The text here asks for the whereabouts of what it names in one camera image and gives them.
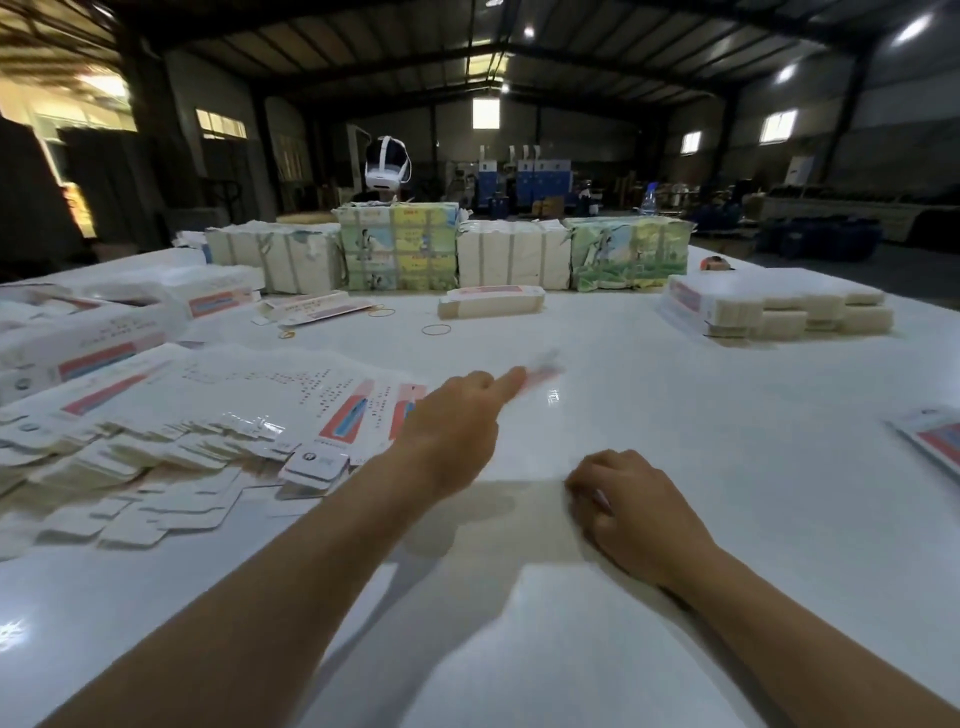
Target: white headset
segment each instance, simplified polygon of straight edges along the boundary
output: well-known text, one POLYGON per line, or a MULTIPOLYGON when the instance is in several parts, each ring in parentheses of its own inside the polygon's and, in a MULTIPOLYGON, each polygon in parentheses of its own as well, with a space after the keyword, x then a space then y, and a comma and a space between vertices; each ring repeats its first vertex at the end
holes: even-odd
POLYGON ((367 161, 364 165, 367 186, 370 189, 396 192, 402 184, 410 181, 413 174, 410 155, 407 153, 406 145, 397 138, 381 136, 377 141, 380 142, 379 155, 373 144, 367 148, 367 161), (397 164, 398 159, 396 159, 396 152, 399 150, 403 151, 403 162, 401 164, 397 164), (388 161, 387 155, 390 152, 394 153, 394 158, 388 161), (373 169, 371 169, 372 159, 375 165, 373 169))

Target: vr headset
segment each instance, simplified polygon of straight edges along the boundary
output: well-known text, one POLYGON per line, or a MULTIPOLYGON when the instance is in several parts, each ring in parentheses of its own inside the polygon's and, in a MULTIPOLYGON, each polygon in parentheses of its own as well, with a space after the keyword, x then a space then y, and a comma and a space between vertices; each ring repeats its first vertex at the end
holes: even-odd
POLYGON ((399 139, 380 136, 367 147, 364 176, 370 189, 396 192, 401 184, 410 181, 410 167, 410 155, 399 139))

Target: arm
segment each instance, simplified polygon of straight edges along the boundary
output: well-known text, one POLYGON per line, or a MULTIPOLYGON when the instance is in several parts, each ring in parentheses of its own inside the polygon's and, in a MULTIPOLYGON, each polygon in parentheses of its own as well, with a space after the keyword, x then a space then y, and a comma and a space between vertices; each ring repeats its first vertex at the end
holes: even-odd
POLYGON ((454 377, 395 444, 263 550, 123 655, 45 728, 278 726, 353 600, 406 530, 465 488, 526 378, 454 377))
POLYGON ((566 485, 585 535, 621 569, 688 602, 798 726, 960 726, 944 700, 717 546, 670 479, 636 452, 591 455, 566 485))

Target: hand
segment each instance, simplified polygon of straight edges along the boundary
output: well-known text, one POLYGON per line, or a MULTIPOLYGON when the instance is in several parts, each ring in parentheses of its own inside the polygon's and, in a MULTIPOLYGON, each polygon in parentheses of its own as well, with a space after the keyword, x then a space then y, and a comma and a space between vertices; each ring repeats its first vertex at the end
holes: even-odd
POLYGON ((631 449, 588 455, 566 487, 584 535, 621 569, 651 584, 678 591, 684 576, 719 550, 666 473, 631 449))
POLYGON ((466 488, 493 456, 497 415, 526 378, 514 367, 500 379, 486 372, 448 379, 407 415, 390 452, 414 458, 437 500, 466 488))

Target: plastic bottle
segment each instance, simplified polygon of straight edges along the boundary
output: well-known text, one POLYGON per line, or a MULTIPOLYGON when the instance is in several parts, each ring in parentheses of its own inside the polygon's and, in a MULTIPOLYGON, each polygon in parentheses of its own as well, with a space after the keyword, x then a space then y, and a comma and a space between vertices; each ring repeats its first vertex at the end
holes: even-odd
POLYGON ((641 215, 657 214, 657 183, 650 182, 647 185, 647 192, 643 195, 643 204, 640 206, 641 215))

